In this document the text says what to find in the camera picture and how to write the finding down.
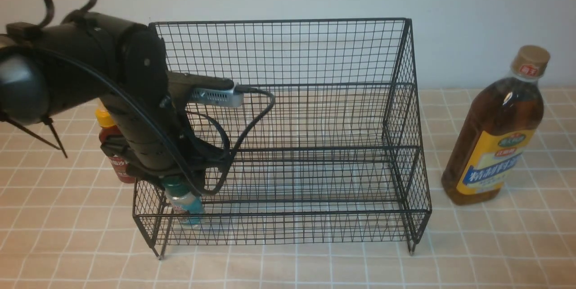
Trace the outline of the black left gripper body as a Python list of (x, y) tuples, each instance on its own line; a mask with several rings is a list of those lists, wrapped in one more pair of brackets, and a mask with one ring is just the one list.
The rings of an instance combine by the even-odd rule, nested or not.
[(105, 141), (103, 150), (125, 158), (134, 176), (156, 186), (176, 176), (190, 190), (204, 190), (209, 168), (226, 176), (234, 158), (228, 136), (220, 134), (221, 147), (197, 137), (186, 106), (192, 89), (230, 90), (233, 80), (164, 71), (126, 83), (101, 74), (99, 81), (106, 88), (101, 100), (122, 133)]

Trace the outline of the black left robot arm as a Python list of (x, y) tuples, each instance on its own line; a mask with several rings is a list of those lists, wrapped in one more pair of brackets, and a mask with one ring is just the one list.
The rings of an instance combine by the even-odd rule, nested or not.
[(101, 149), (128, 162), (128, 173), (160, 185), (176, 176), (192, 191), (206, 189), (208, 168), (226, 176), (223, 148), (198, 139), (186, 106), (198, 89), (229, 91), (226, 78), (167, 70), (164, 41), (148, 27), (103, 14), (75, 14), (64, 24), (11, 23), (1, 36), (1, 121), (29, 133), (52, 117), (98, 98), (121, 131)]

